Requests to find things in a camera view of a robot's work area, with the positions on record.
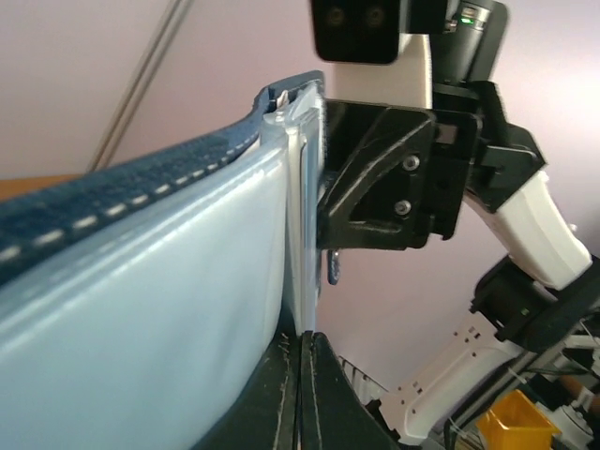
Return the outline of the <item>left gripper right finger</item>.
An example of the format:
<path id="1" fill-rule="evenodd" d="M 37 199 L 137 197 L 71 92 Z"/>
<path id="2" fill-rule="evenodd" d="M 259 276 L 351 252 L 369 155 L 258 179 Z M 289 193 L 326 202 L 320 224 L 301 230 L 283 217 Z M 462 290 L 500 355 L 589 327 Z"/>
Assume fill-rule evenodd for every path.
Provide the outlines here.
<path id="1" fill-rule="evenodd" d="M 323 333 L 302 336 L 299 392 L 303 449 L 398 448 L 360 403 Z"/>

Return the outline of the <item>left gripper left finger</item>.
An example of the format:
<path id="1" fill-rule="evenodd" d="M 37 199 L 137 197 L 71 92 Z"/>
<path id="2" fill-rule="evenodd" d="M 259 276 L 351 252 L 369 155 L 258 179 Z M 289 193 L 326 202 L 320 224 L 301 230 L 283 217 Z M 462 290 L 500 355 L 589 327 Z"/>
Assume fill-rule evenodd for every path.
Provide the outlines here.
<path id="1" fill-rule="evenodd" d="M 279 450 L 298 444 L 300 339 L 277 332 L 231 408 L 194 447 Z"/>

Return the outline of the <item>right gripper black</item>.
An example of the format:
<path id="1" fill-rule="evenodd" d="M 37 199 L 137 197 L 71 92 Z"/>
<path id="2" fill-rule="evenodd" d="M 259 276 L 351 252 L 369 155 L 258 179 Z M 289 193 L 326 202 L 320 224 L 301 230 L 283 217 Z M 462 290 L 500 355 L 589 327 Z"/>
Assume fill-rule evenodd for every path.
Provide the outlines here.
<path id="1" fill-rule="evenodd" d="M 472 113 L 329 99 L 320 249 L 422 248 L 454 234 L 481 121 Z"/>

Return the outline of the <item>blue card holder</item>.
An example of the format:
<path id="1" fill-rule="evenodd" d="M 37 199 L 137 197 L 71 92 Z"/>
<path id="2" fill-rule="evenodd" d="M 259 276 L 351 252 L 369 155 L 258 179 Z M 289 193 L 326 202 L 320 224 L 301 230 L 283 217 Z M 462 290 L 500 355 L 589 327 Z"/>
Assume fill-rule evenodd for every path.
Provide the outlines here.
<path id="1" fill-rule="evenodd" d="M 1 204 L 1 445 L 189 449 L 314 322 L 324 76 Z"/>

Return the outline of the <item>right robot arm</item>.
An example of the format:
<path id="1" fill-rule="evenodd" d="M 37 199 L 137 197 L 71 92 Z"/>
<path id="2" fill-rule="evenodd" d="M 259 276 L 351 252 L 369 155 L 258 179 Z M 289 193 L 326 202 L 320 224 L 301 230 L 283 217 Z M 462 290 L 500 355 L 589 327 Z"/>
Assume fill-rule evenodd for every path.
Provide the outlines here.
<path id="1" fill-rule="evenodd" d="M 335 65 L 326 103 L 318 245 L 422 248 L 453 236 L 463 204 L 506 249 L 466 320 L 416 379 L 367 403 L 397 449 L 438 424 L 452 448 L 459 402 L 524 353 L 560 342 L 599 298 L 599 261 L 548 192 L 531 133 L 490 80 L 509 13 L 498 1 L 314 1 L 315 50 Z"/>

